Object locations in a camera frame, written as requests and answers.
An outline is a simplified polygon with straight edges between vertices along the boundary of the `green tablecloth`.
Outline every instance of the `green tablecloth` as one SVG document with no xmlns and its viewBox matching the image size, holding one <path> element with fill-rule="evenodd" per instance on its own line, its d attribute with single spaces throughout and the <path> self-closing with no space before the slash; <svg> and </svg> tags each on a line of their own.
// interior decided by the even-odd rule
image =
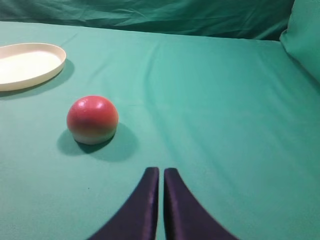
<svg viewBox="0 0 320 240">
<path fill-rule="evenodd" d="M 243 240 L 320 238 L 320 87 L 276 41 L 0 22 L 0 45 L 44 42 L 64 70 L 0 93 L 0 239 L 83 240 L 146 167 L 179 169 Z M 90 152 L 66 130 L 78 98 L 118 109 L 112 142 Z M 163 178 L 157 239 L 163 240 Z"/>
</svg>

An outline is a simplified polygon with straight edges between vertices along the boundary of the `red ball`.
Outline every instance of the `red ball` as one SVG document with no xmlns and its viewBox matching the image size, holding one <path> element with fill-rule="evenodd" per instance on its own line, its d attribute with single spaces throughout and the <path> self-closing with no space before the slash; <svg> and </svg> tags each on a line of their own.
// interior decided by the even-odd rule
<svg viewBox="0 0 320 240">
<path fill-rule="evenodd" d="M 116 133 L 119 115 L 111 101 L 102 96 L 85 96 L 70 108 L 66 124 L 74 139 L 83 144 L 99 144 Z"/>
</svg>

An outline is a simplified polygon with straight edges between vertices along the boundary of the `plate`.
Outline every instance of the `plate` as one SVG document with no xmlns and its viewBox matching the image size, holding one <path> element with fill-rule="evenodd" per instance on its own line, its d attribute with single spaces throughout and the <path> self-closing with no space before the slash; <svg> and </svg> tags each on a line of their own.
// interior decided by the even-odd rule
<svg viewBox="0 0 320 240">
<path fill-rule="evenodd" d="M 55 77 L 67 54 L 47 43 L 20 43 L 0 47 L 0 91 L 24 89 Z"/>
</svg>

